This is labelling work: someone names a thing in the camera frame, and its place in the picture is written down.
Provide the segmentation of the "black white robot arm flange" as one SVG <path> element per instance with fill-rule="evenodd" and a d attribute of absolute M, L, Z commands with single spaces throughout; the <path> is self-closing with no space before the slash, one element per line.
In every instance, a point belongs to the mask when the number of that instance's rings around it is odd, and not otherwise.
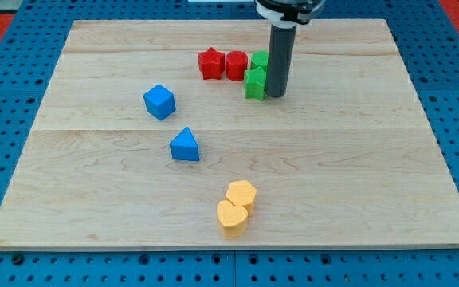
<path fill-rule="evenodd" d="M 307 25 L 323 10 L 325 0 L 256 0 L 256 11 L 278 28 Z"/>

